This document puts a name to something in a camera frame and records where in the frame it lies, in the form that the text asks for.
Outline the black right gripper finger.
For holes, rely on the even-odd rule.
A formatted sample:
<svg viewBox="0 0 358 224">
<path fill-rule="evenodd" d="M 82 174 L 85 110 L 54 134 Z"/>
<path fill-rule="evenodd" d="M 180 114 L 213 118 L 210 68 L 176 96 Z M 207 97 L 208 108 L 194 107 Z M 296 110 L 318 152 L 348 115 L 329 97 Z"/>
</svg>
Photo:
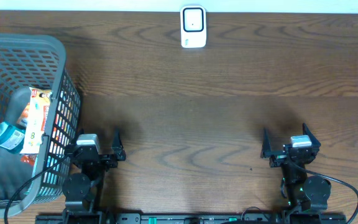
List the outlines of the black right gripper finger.
<svg viewBox="0 0 358 224">
<path fill-rule="evenodd" d="M 316 139 L 316 137 L 313 135 L 313 133 L 309 130 L 306 123 L 302 124 L 302 128 L 303 128 L 303 134 L 307 135 L 311 141 L 311 147 L 320 148 L 321 143 Z"/>
<path fill-rule="evenodd" d="M 271 145 L 270 139 L 269 139 L 268 130 L 266 128 L 264 128 L 262 149 L 261 149 L 260 157 L 261 158 L 269 158 L 269 157 L 272 157 L 272 156 L 282 156 L 282 155 L 284 155 L 283 150 L 274 151 L 272 149 L 272 145 Z"/>
</svg>

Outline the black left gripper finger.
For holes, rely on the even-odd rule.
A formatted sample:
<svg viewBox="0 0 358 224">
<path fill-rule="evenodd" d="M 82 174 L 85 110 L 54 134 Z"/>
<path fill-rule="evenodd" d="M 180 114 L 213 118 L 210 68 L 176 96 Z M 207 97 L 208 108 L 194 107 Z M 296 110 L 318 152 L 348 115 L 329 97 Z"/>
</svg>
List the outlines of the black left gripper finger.
<svg viewBox="0 0 358 224">
<path fill-rule="evenodd" d="M 124 147 L 121 142 L 120 133 L 117 128 L 114 130 L 111 149 L 113 150 L 114 153 L 121 153 L 124 150 Z"/>
<path fill-rule="evenodd" d="M 76 132 L 74 138 L 71 140 L 70 144 L 76 144 L 76 142 L 77 142 L 79 136 L 82 135 L 82 134 L 84 134 L 84 133 L 85 133 L 85 132 L 84 132 L 84 129 L 83 129 L 83 128 L 79 129 L 79 130 Z"/>
</svg>

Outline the yellow snack bag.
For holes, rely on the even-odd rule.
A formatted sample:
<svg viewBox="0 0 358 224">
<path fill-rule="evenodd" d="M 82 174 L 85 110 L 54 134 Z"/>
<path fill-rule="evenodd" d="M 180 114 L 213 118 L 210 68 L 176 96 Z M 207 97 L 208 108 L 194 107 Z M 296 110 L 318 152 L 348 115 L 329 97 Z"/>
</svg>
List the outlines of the yellow snack bag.
<svg viewBox="0 0 358 224">
<path fill-rule="evenodd" d="M 21 154 L 38 154 L 45 133 L 52 90 L 30 87 L 30 108 Z"/>
</svg>

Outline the teal mouthwash bottle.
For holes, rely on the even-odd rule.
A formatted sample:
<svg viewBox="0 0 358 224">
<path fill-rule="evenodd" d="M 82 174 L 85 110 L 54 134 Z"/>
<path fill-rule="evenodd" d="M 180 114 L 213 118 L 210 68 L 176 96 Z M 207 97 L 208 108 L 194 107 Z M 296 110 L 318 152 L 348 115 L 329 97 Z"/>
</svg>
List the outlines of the teal mouthwash bottle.
<svg viewBox="0 0 358 224">
<path fill-rule="evenodd" d="M 0 123 L 0 148 L 11 154 L 18 154 L 23 149 L 25 130 L 6 121 Z"/>
</svg>

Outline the orange tissue pack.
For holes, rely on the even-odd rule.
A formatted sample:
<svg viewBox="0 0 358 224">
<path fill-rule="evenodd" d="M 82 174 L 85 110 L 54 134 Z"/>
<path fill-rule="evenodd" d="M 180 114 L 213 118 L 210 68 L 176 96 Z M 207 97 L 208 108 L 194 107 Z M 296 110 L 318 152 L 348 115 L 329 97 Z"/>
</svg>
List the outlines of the orange tissue pack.
<svg viewBox="0 0 358 224">
<path fill-rule="evenodd" d="M 22 126 L 23 128 L 26 128 L 28 124 L 29 108 L 30 108 L 30 103 L 26 105 L 26 107 L 23 109 L 21 115 L 16 121 L 16 124 Z"/>
</svg>

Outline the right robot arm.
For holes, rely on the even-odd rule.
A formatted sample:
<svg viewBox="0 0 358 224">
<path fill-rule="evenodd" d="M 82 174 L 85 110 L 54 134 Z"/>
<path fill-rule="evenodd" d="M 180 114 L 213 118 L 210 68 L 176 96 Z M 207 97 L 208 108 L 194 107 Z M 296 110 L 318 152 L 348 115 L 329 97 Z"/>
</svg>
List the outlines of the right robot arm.
<svg viewBox="0 0 358 224">
<path fill-rule="evenodd" d="M 292 136 L 282 150 L 274 150 L 269 133 L 264 129 L 261 157 L 269 159 L 270 167 L 282 170 L 282 195 L 289 206 L 281 212 L 282 223 L 320 223 L 320 213 L 327 209 L 331 183 L 316 174 L 308 176 L 305 165 L 314 161 L 321 143 L 306 124 L 303 134 Z"/>
</svg>

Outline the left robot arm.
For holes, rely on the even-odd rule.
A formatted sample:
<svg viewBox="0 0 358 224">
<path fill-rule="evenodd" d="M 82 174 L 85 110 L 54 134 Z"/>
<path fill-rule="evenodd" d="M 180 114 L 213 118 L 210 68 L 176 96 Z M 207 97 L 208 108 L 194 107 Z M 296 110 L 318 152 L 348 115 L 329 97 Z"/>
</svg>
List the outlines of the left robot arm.
<svg viewBox="0 0 358 224">
<path fill-rule="evenodd" d="M 111 149 L 111 154 L 100 154 L 98 135 L 83 131 L 66 146 L 65 155 L 80 171 L 70 174 L 62 185 L 63 223 L 116 223 L 114 215 L 99 204 L 106 172 L 126 160 L 118 130 L 114 131 Z"/>
</svg>

